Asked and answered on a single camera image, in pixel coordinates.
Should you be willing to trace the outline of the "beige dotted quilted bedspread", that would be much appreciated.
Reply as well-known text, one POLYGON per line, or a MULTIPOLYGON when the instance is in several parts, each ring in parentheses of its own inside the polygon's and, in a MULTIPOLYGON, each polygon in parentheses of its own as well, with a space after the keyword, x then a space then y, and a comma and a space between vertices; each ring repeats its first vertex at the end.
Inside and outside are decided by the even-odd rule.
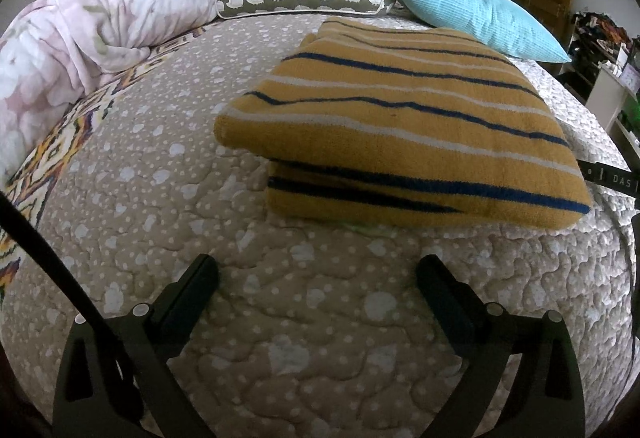
MULTIPOLYGON (((213 22, 215 117, 321 21, 213 22)), ((412 284, 426 254, 513 314, 559 311, 582 373, 587 432, 630 391, 639 373, 632 198, 592 187, 591 212, 563 231, 286 221, 266 210, 267 163, 215 143, 217 178, 202 213, 214 225, 207 254, 221 284, 170 367, 218 436, 419 436, 464 371, 412 284)))

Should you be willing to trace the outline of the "colourful geometric pattern blanket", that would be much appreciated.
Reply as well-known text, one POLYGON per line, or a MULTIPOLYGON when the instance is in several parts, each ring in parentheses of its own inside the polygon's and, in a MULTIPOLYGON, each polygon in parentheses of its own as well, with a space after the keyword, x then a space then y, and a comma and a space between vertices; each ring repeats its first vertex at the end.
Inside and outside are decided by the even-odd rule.
POLYGON ((217 175, 212 125, 220 24, 84 99, 42 143, 10 197, 93 302, 120 313, 215 245, 202 213, 217 175))

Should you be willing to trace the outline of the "yellow striped knit sweater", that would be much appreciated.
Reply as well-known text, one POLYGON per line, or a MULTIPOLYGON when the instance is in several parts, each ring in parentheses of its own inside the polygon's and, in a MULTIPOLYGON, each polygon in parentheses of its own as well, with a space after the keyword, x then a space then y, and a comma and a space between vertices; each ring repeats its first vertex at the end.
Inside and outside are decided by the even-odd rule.
POLYGON ((512 62, 456 30, 323 21, 218 114, 268 160, 286 217, 563 229, 591 207, 558 120, 512 62))

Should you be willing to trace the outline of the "pink floral duvet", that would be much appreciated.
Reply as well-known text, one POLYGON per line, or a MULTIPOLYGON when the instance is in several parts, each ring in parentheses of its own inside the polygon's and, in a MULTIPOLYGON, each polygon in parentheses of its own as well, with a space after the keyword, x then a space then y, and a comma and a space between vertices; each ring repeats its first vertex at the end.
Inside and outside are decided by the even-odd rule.
POLYGON ((213 21, 217 0, 35 0, 1 36, 1 181, 65 112, 153 46, 213 21))

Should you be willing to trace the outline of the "turquoise pillow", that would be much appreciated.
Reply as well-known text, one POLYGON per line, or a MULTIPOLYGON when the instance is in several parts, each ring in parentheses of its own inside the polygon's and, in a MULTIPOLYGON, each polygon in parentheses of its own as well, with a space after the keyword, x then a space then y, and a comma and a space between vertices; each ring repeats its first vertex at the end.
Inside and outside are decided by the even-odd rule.
POLYGON ((570 61, 556 37, 511 0, 399 1, 427 24, 472 35, 506 56, 549 64, 570 61))

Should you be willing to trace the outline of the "white cluttered shelf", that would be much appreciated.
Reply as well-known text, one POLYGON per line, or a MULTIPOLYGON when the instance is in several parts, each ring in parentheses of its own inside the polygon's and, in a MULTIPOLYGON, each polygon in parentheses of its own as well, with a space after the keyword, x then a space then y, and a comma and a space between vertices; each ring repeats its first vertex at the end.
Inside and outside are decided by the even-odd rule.
POLYGON ((639 41, 608 15, 570 18, 570 63, 559 81, 597 118, 620 151, 639 157, 639 41))

